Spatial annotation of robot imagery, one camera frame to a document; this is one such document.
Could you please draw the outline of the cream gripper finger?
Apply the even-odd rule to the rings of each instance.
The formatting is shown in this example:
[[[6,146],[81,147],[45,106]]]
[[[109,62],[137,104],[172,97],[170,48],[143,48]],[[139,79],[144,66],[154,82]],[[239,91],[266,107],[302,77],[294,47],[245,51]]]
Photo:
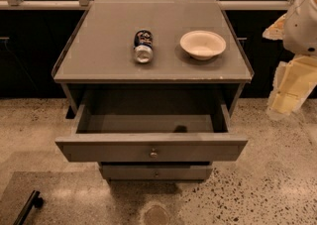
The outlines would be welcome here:
[[[268,40],[283,40],[284,22],[286,15],[280,16],[273,24],[266,28],[263,32],[263,37]]]

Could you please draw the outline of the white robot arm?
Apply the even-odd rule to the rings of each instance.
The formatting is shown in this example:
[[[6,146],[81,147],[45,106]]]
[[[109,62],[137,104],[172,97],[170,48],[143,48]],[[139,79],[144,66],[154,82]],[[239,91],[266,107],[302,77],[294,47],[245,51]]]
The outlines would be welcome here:
[[[317,0],[294,0],[263,37],[282,40],[294,53],[290,62],[278,64],[267,102],[268,117],[280,120],[297,112],[317,85]]]

